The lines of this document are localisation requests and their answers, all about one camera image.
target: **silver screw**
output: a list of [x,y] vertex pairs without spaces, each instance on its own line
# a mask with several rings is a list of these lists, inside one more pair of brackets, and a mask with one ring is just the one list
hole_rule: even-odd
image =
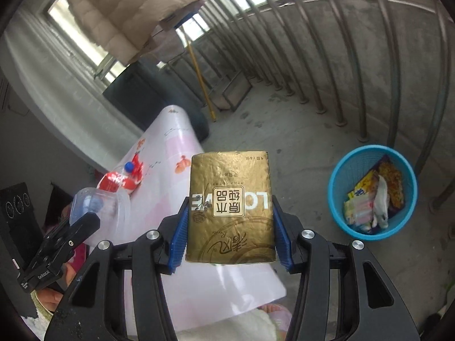
[[160,232],[157,230],[151,230],[147,232],[146,236],[149,240],[156,240],[160,236]]
[[315,236],[315,233],[312,230],[303,230],[302,231],[302,237],[303,238],[311,239],[314,236]]
[[109,246],[111,246],[111,244],[109,243],[109,241],[101,241],[99,244],[98,244],[98,248],[100,250],[106,250]]
[[355,240],[355,241],[352,241],[352,247],[357,250],[361,250],[365,247],[365,245],[363,244],[362,241]]

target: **beige puffer jacket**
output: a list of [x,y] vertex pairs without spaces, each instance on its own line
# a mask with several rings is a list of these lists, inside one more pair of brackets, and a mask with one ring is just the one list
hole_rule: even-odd
[[123,64],[156,48],[152,33],[173,29],[202,0],[68,0],[76,22],[96,44]]

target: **gold tissue package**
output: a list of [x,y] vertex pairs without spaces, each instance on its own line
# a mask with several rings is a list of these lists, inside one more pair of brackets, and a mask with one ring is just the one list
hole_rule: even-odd
[[272,194],[265,151],[212,152],[191,161],[187,261],[275,261]]

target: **mesh basket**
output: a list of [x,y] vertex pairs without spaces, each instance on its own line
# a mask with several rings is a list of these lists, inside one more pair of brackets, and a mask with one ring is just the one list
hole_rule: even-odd
[[[343,214],[344,202],[347,200],[348,192],[354,189],[368,170],[384,155],[388,155],[395,167],[401,171],[405,206],[389,219],[387,229],[377,234],[363,234],[346,224]],[[328,204],[333,218],[342,230],[360,240],[383,240],[397,233],[411,217],[416,201],[417,180],[412,167],[401,154],[385,146],[369,145],[351,151],[337,164],[328,183]]]

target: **blue gripper pad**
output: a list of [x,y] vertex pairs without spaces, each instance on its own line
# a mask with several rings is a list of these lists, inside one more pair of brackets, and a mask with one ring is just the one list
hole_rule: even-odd
[[169,247],[168,268],[171,273],[174,273],[176,268],[181,264],[183,253],[188,241],[188,206],[181,214],[174,236]]
[[294,266],[292,261],[292,249],[291,240],[289,239],[286,229],[284,228],[281,216],[278,210],[274,207],[274,230],[275,230],[275,247],[278,253],[278,258],[282,266],[286,268],[286,271]]

